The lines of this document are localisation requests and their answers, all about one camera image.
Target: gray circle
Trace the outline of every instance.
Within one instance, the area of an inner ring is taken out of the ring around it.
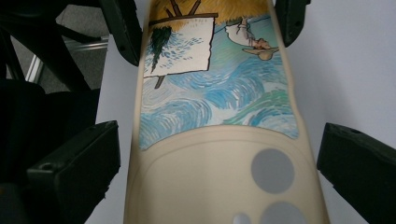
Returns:
[[[233,224],[250,224],[248,215],[241,213],[233,217]]]
[[[274,203],[262,214],[260,224],[306,224],[301,211],[291,203]]]
[[[251,173],[261,189],[273,194],[286,191],[294,180],[291,160],[277,149],[259,152],[251,164]]]

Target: painted waves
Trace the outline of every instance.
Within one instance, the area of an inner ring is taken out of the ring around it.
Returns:
[[[277,46],[268,17],[250,25],[257,38]],[[172,40],[177,37],[171,35],[168,43],[180,43]],[[171,135],[209,125],[249,125],[297,138],[280,53],[262,61],[242,51],[246,48],[228,39],[224,25],[215,26],[208,71],[167,75],[159,89],[154,89],[157,77],[146,77],[140,148],[145,150]]]

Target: printed artwork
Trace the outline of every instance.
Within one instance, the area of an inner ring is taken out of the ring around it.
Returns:
[[[210,125],[299,135],[267,4],[151,0],[139,144]]]

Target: beige phone case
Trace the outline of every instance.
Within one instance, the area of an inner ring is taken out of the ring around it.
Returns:
[[[328,223],[272,1],[148,11],[124,223]]]

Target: white background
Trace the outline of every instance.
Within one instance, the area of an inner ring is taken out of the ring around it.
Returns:
[[[297,104],[315,158],[325,122],[396,148],[396,1],[313,0],[290,47]],[[322,179],[334,224],[364,219]]]
[[[148,0],[135,1],[142,22]],[[325,122],[396,148],[395,12],[394,0],[312,0],[307,7],[304,29],[288,54],[315,158]],[[136,74],[109,48],[97,121],[119,122],[121,169],[87,223],[123,221]],[[321,183],[333,224],[365,223],[322,176]]]

